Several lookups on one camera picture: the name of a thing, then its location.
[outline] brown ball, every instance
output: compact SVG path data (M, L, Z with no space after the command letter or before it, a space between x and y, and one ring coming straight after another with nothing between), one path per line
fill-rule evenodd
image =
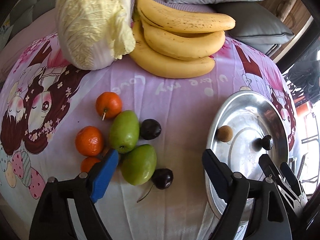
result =
M218 129L217 137L222 142L228 142L233 137L232 128L228 125L224 125Z

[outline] green fruit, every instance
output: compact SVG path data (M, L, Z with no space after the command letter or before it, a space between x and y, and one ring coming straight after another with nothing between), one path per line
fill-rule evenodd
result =
M124 179L132 185L147 182L155 172L157 155L150 144L138 146L125 157L121 165Z
M139 139L139 120L134 111L126 110L117 115L110 128L109 143L118 153L133 150Z

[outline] quilted headboard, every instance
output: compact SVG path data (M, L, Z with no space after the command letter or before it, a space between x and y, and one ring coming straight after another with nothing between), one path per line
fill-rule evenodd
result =
M56 0L20 0L10 12L10 25L13 25L9 39L29 26L38 17L55 7Z

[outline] bunch of bananas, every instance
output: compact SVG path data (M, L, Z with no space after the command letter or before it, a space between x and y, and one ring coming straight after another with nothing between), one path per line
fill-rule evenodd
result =
M235 20L225 14L185 12L153 0L137 0L133 14L136 47L132 59L165 78L193 78L209 73L209 56L224 44Z

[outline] metal tray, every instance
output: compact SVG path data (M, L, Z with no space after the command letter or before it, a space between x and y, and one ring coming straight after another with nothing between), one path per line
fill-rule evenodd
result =
M219 141L216 136L217 129L223 125L233 130L233 138L228 143ZM253 141L268 134L273 138L273 148L257 151ZM209 131L207 149L211 149L232 171L255 180L265 177L258 164L262 154L268 153L278 168L289 158L288 140L278 111L264 96L248 90L231 95L221 106ZM220 219L227 204L218 197L206 172L205 183L210 207ZM248 223L252 203L253 199L247 200L240 225Z

